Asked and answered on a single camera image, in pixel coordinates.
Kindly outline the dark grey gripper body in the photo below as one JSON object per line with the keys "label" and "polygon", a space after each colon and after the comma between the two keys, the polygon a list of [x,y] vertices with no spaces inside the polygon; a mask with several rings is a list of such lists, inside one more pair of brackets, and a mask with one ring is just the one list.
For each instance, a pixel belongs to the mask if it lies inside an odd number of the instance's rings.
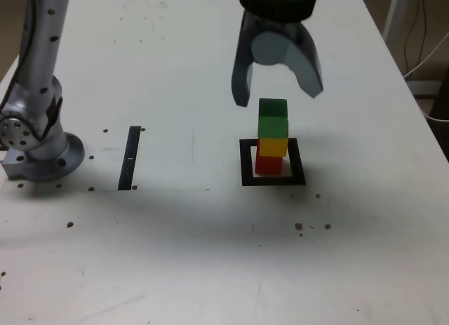
{"label": "dark grey gripper body", "polygon": [[243,12],[239,46],[308,46],[309,33],[301,22],[277,22]]}

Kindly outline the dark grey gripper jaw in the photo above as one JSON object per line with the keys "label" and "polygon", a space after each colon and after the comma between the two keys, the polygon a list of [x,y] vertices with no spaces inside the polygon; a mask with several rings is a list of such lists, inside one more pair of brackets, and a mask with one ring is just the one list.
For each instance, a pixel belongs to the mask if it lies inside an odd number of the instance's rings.
{"label": "dark grey gripper jaw", "polygon": [[231,80],[234,102],[239,107],[248,106],[254,62],[250,41],[240,39],[236,50]]}

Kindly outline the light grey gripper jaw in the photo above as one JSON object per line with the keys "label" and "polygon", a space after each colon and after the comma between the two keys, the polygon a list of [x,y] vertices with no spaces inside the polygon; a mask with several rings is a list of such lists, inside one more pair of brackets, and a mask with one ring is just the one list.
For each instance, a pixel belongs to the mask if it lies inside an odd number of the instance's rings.
{"label": "light grey gripper jaw", "polygon": [[251,53],[260,65],[288,67],[308,96],[315,98],[323,92],[321,65],[308,31],[296,30],[291,35],[263,32],[253,39]]}

